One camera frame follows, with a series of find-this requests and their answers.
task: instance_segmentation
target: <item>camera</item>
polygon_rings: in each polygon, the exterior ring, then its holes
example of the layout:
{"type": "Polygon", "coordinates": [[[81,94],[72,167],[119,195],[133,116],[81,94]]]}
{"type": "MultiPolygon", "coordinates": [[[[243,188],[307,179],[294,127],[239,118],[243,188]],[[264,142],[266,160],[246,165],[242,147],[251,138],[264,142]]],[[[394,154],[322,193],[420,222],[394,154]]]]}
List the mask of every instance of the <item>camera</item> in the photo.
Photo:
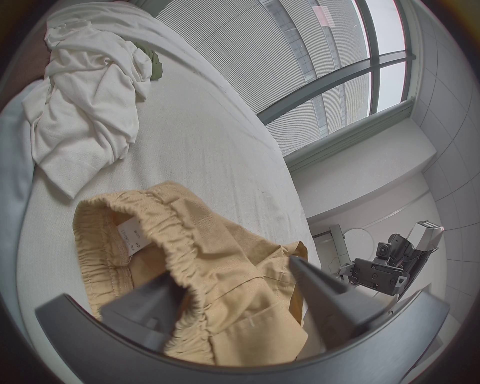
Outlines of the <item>camera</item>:
{"type": "Polygon", "coordinates": [[[378,258],[387,260],[390,256],[390,250],[392,245],[389,243],[378,243],[377,253],[375,254],[378,258]]]}

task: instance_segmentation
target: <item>white wall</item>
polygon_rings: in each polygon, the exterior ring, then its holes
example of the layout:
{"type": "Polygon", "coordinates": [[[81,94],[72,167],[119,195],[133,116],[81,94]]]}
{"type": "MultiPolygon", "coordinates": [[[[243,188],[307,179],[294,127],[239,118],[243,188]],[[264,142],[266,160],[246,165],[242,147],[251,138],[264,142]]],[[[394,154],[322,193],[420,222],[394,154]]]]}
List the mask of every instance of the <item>white wall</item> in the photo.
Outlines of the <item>white wall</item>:
{"type": "Polygon", "coordinates": [[[411,120],[292,175],[307,218],[339,208],[423,169],[435,148],[411,120]]]}
{"type": "MultiPolygon", "coordinates": [[[[373,238],[375,253],[378,242],[388,241],[392,233],[399,233],[406,237],[417,221],[429,220],[435,224],[440,222],[435,201],[429,192],[429,187],[421,173],[401,183],[384,194],[353,207],[345,212],[336,214],[321,221],[311,222],[310,230],[313,235],[327,231],[333,224],[340,224],[343,233],[353,228],[363,228],[373,238]],[[383,217],[389,216],[398,209],[405,207],[400,212],[392,215],[377,224],[369,225],[383,217]]],[[[317,238],[317,253],[324,269],[336,256],[335,246],[332,241],[323,242],[327,236],[317,238]]],[[[446,250],[442,239],[439,249],[433,253],[417,279],[411,285],[404,297],[415,293],[418,289],[432,284],[432,294],[444,299],[446,286],[446,250]]]]}
{"type": "Polygon", "coordinates": [[[423,77],[412,119],[437,149],[424,176],[446,229],[445,300],[463,322],[480,287],[480,93],[447,30],[425,8],[415,11],[423,77]]]}

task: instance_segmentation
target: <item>white clothing label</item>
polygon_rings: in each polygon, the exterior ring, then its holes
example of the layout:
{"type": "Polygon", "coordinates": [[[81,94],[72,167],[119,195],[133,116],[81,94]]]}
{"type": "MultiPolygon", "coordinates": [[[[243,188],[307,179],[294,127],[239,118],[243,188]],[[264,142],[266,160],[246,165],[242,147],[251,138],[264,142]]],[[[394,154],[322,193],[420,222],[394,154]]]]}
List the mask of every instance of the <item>white clothing label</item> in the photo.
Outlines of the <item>white clothing label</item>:
{"type": "Polygon", "coordinates": [[[140,229],[140,222],[136,217],[132,217],[117,226],[117,230],[128,248],[129,256],[132,256],[151,243],[151,241],[144,236],[140,229]]]}

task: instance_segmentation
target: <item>green cloth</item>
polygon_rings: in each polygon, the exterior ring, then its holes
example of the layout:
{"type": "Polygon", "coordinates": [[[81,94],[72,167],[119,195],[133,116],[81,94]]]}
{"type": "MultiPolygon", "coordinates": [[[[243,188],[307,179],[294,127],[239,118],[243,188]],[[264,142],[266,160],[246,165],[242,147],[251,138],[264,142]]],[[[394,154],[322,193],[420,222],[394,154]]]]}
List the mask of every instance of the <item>green cloth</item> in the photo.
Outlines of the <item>green cloth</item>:
{"type": "Polygon", "coordinates": [[[145,52],[152,61],[152,76],[150,77],[150,80],[158,80],[161,78],[163,74],[163,68],[162,63],[158,61],[158,55],[141,43],[136,43],[135,41],[132,41],[132,43],[134,43],[137,48],[145,52]]]}

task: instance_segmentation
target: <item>white bed sheet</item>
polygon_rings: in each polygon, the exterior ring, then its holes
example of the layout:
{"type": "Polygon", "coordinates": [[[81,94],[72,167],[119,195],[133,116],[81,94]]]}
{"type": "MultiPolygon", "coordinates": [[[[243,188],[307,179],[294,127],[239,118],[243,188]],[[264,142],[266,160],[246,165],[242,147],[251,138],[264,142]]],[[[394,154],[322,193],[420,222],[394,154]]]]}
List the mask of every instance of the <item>white bed sheet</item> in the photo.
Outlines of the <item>white bed sheet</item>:
{"type": "Polygon", "coordinates": [[[320,267],[305,214],[280,148],[236,91],[179,35],[125,3],[89,3],[72,12],[103,30],[150,43],[164,74],[138,103],[140,129],[124,160],[101,170],[69,200],[36,169],[18,251],[20,308],[32,343],[66,383],[80,381],[57,355],[35,317],[39,305],[71,295],[89,310],[80,276],[72,218],[93,195],[145,189],[166,180],[183,184],[215,212],[277,243],[301,240],[320,267]],[[133,21],[125,15],[136,15],[133,21]],[[107,23],[105,9],[121,23],[107,23]]]}

